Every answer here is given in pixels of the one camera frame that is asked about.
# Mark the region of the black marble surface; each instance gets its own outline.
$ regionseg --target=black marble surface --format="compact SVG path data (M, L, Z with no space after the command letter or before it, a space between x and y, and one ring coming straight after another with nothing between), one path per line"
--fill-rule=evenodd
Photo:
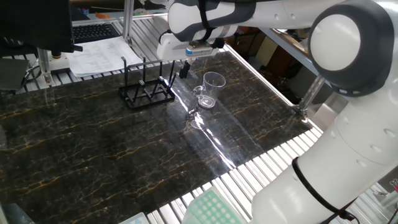
M148 69L148 77L158 71ZM227 84L216 106L202 111L205 128L194 129L186 119L197 102L190 92L209 71ZM122 84L113 75L0 98L0 202L17 203L38 224L117 224L308 130L229 53L195 60L165 105L131 111L118 95Z

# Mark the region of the gray device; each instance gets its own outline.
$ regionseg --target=gray device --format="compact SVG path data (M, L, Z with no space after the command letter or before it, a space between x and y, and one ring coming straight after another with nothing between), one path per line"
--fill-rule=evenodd
M0 59L0 90L19 90L28 66L28 60Z

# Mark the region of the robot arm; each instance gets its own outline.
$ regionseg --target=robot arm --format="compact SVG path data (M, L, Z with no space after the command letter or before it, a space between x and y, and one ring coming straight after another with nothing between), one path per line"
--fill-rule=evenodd
M261 2L203 1L208 25L202 23L199 0L177 0L169 8L170 33L162 35L157 50L164 60L214 55L216 38L229 37L238 26L298 29L311 27L327 8L343 0L280 0Z

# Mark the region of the keyboard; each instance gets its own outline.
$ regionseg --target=keyboard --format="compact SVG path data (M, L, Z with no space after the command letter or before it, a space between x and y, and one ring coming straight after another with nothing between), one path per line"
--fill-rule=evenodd
M75 39L75 44L104 40L119 36L120 35L111 24L95 24L73 28L73 38Z

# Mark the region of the green object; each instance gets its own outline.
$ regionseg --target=green object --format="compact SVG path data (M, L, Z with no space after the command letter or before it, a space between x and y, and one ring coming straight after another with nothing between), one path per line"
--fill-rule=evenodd
M193 200L182 224L246 224L215 187Z

